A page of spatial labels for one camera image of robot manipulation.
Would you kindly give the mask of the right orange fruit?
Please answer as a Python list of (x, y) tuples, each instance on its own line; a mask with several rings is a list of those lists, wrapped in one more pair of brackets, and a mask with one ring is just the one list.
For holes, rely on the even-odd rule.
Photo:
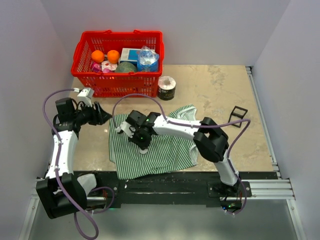
[(107, 60), (111, 64), (117, 64), (119, 62), (121, 55), (117, 50), (110, 50), (107, 52)]

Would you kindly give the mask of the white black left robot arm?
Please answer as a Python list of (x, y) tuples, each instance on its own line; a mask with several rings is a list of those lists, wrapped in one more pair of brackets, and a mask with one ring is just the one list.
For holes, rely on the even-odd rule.
[(93, 173), (74, 175), (74, 155), (83, 125), (103, 125), (112, 118), (96, 101), (92, 106), (71, 97), (55, 102), (57, 114), (52, 124), (54, 148), (49, 169), (36, 184), (36, 192), (50, 219), (78, 212), (74, 204), (87, 207), (87, 196), (99, 196), (104, 184)]

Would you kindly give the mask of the left orange fruit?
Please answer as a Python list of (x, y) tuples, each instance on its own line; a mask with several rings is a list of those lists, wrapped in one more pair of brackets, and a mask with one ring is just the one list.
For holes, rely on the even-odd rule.
[(105, 55), (102, 51), (100, 50), (95, 50), (91, 53), (91, 59), (95, 62), (95, 63), (102, 63), (105, 60)]

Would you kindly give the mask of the white blue carton box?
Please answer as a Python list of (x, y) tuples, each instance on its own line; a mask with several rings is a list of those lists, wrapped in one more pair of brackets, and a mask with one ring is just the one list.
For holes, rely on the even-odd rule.
[(123, 48), (118, 62), (128, 62), (137, 66), (140, 50), (140, 48)]

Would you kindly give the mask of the blue wrapped tissue pack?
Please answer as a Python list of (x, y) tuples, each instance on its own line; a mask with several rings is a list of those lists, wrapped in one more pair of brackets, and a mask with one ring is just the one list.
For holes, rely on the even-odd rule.
[(160, 56), (155, 50), (143, 46), (137, 55), (137, 70), (139, 72), (157, 72)]

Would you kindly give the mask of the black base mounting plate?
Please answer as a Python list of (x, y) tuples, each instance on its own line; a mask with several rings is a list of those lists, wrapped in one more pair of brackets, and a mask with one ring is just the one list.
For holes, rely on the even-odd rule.
[(119, 179), (115, 171), (75, 171), (60, 178), (83, 208), (138, 205), (205, 205), (235, 212), (254, 195), (254, 184), (277, 180), (275, 172), (241, 172), (243, 184), (223, 188), (217, 172), (172, 172)]

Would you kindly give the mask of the green melon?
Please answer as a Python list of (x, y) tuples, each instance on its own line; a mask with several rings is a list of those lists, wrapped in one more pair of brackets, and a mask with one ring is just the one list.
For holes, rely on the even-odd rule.
[(127, 61), (121, 62), (117, 65), (115, 73), (136, 73), (138, 71), (137, 67)]

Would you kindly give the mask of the green white striped garment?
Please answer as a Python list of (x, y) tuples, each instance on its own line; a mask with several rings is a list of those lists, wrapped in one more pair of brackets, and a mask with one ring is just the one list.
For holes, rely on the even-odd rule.
[(148, 152), (140, 153), (138, 146), (129, 142), (124, 133), (115, 131), (127, 117), (127, 114), (118, 114), (109, 124), (109, 160), (115, 164), (119, 179), (170, 173), (197, 165), (196, 145), (180, 137), (154, 135)]

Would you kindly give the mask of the black wrapped toilet roll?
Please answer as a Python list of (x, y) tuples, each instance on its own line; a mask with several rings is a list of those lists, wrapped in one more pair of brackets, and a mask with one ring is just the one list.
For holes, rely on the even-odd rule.
[(170, 76), (161, 76), (158, 79), (157, 97), (164, 101), (172, 100), (175, 97), (176, 81)]

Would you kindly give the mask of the pink white snack packet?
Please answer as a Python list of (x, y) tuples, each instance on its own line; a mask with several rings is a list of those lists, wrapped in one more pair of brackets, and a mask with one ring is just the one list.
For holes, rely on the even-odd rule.
[(91, 70), (94, 72), (94, 73), (104, 73), (104, 74), (107, 74), (107, 73), (113, 73), (115, 72), (115, 70), (117, 69), (118, 67), (118, 64), (117, 63), (110, 63), (108, 60), (105, 60), (101, 63), (97, 63), (97, 62), (94, 62), (92, 65), (91, 65)]

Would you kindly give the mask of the orange fruit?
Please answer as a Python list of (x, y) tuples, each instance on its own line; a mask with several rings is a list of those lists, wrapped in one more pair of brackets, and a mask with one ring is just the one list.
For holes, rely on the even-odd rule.
[(117, 50), (110, 50), (107, 52), (107, 60), (111, 64), (117, 64), (119, 62), (121, 55)]
[(91, 59), (95, 62), (95, 63), (102, 63), (105, 60), (105, 55), (102, 51), (100, 50), (95, 50), (91, 53)]

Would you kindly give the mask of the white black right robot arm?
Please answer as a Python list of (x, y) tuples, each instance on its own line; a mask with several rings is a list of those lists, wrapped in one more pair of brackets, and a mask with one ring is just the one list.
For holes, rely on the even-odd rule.
[(233, 197), (241, 190), (241, 178), (230, 159), (234, 144), (229, 144), (229, 137), (222, 130), (227, 125), (218, 125), (209, 117), (203, 120), (182, 120), (158, 112), (144, 115), (133, 110), (120, 124), (118, 131), (125, 133), (141, 152), (148, 150), (153, 135), (168, 135), (192, 141), (200, 155), (212, 162), (218, 170), (220, 183), (215, 189)]

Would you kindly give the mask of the red plastic shopping basket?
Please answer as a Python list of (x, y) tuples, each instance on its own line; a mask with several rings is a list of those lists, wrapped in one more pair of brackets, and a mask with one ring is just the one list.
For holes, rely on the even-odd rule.
[(127, 94), (156, 97), (164, 57), (161, 31), (85, 31), (70, 71), (98, 98)]

